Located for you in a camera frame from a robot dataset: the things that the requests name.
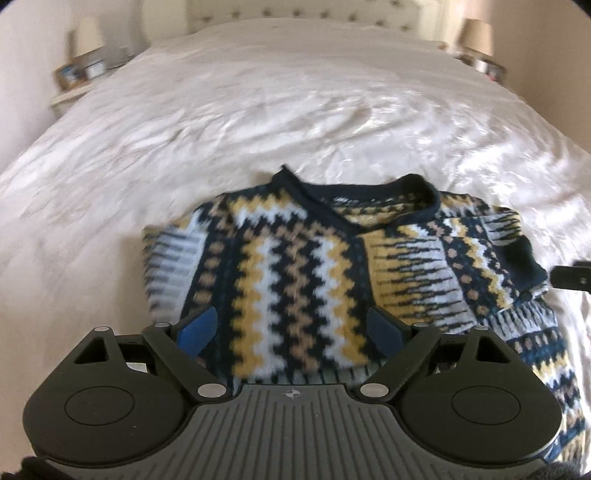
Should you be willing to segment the cream table lamp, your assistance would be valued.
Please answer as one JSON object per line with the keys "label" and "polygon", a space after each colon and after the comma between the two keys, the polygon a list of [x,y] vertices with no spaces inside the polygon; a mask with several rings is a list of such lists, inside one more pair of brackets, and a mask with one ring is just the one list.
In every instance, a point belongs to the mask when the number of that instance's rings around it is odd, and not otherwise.
{"label": "cream table lamp", "polygon": [[102,30],[94,16],[80,19],[70,33],[70,52],[73,60],[81,59],[104,46]]}
{"label": "cream table lamp", "polygon": [[457,45],[473,64],[490,58],[494,55],[493,27],[483,20],[466,18],[463,21]]}

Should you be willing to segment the wooden photo frame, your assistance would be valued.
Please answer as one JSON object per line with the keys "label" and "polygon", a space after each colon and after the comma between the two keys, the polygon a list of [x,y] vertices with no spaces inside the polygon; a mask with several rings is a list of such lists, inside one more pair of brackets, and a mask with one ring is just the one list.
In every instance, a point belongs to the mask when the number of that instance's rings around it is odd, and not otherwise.
{"label": "wooden photo frame", "polygon": [[75,64],[63,65],[54,71],[54,78],[62,91],[70,91],[83,85],[86,81],[85,73]]}

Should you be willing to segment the right cream table lamp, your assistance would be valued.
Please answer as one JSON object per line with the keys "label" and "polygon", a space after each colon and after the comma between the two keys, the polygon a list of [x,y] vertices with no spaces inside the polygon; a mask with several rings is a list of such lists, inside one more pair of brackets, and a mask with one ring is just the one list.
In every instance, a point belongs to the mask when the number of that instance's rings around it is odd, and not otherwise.
{"label": "right cream table lamp", "polygon": [[494,55],[493,27],[483,20],[466,18],[463,21],[457,45],[473,64],[490,58]]}

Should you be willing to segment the left cream table lamp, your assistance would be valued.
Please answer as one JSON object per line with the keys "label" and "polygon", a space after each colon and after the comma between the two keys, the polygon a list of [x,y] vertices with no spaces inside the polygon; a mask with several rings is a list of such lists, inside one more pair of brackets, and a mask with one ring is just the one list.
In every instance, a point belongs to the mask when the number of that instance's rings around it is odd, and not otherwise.
{"label": "left cream table lamp", "polygon": [[73,60],[81,59],[104,46],[102,30],[94,16],[80,19],[70,33],[70,52]]}

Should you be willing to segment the white bed duvet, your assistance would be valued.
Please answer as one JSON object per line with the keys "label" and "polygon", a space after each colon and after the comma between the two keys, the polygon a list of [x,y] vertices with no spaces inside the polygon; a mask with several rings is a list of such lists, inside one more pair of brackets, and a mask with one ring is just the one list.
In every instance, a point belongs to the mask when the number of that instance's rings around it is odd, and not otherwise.
{"label": "white bed duvet", "polygon": [[92,327],[148,319],[140,235],[287,165],[311,183],[417,173],[517,210],[545,267],[590,255],[590,156],[435,45],[259,19],[153,45],[1,176],[1,466],[30,394]]}

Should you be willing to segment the small alarm clock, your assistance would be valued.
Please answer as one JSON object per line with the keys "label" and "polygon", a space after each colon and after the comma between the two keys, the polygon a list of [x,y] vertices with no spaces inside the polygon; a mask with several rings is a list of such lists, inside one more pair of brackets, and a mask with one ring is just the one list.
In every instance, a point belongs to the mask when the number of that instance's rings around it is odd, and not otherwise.
{"label": "small alarm clock", "polygon": [[96,60],[93,63],[86,65],[84,68],[85,76],[88,81],[95,80],[105,75],[107,71],[108,68],[104,60]]}

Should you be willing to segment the cream tufted headboard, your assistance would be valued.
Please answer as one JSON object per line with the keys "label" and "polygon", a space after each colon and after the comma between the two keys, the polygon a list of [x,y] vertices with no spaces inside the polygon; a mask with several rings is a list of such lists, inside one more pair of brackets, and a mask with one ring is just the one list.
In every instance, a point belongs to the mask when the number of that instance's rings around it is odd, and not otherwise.
{"label": "cream tufted headboard", "polygon": [[259,18],[334,20],[412,32],[429,39],[438,25],[438,1],[189,1],[191,32],[208,26]]}

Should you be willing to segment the right bedside photo frame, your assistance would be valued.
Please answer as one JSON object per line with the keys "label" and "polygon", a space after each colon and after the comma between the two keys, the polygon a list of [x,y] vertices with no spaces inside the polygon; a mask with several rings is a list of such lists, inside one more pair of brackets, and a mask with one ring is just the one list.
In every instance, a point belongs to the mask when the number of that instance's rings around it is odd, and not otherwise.
{"label": "right bedside photo frame", "polygon": [[502,65],[494,62],[482,62],[479,65],[478,70],[481,73],[484,73],[493,82],[498,84],[503,84],[505,82],[507,69]]}

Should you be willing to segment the left white bedside table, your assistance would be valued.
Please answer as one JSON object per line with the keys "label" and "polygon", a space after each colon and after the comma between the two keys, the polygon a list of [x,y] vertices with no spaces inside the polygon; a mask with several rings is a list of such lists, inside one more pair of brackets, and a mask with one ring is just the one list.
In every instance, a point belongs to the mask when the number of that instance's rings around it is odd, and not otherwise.
{"label": "left white bedside table", "polygon": [[120,68],[127,65],[134,59],[134,55],[127,55],[122,61],[110,64],[105,61],[108,71],[105,75],[91,81],[86,81],[83,85],[70,91],[60,91],[50,102],[50,107],[56,119],[61,118],[79,99],[92,91],[95,87],[103,83],[107,78],[116,73]]}

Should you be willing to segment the patterned navy yellow knit sweater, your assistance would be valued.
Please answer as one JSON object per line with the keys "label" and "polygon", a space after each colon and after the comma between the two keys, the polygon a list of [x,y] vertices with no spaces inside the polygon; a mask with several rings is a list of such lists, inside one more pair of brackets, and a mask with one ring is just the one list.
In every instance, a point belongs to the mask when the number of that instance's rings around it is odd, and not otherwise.
{"label": "patterned navy yellow knit sweater", "polygon": [[447,333],[483,325],[558,400],[551,458],[589,455],[590,421],[544,300],[548,276],[511,209],[415,174],[384,185],[314,185],[283,169],[146,227],[143,252],[154,320],[216,310],[217,331],[200,358],[228,385],[363,382],[385,361],[366,332],[373,307]]}

